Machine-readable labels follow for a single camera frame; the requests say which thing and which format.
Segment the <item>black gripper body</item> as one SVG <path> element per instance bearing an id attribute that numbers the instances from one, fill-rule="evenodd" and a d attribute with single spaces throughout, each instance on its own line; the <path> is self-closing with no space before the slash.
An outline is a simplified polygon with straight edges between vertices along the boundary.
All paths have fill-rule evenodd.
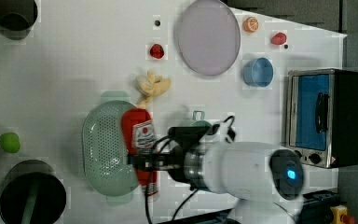
<path id="1" fill-rule="evenodd" d="M 186 153 L 195 149 L 209 130 L 209 126 L 171 127 L 168 137 L 176 146 L 168 153 L 155 155 L 155 170 L 168 172 L 177 182 L 189 182 L 185 172 Z"/>

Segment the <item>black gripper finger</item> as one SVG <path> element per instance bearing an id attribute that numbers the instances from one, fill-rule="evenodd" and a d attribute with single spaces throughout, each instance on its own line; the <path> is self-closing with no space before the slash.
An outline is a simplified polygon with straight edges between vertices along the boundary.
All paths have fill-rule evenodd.
<path id="1" fill-rule="evenodd" d="M 130 164 L 134 169 L 141 171 L 154 171 L 156 169 L 152 156 L 129 155 L 127 157 L 127 164 Z"/>

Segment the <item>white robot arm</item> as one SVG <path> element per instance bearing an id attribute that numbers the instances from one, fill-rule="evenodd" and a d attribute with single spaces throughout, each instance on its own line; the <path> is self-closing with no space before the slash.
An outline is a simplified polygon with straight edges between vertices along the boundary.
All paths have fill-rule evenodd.
<path id="1" fill-rule="evenodd" d="M 296 224 L 303 207 L 304 172 L 297 154 L 260 142 L 203 141 L 206 127 L 172 127 L 168 153 L 134 154 L 128 163 L 166 171 L 192 189 L 237 199 L 225 224 Z"/>

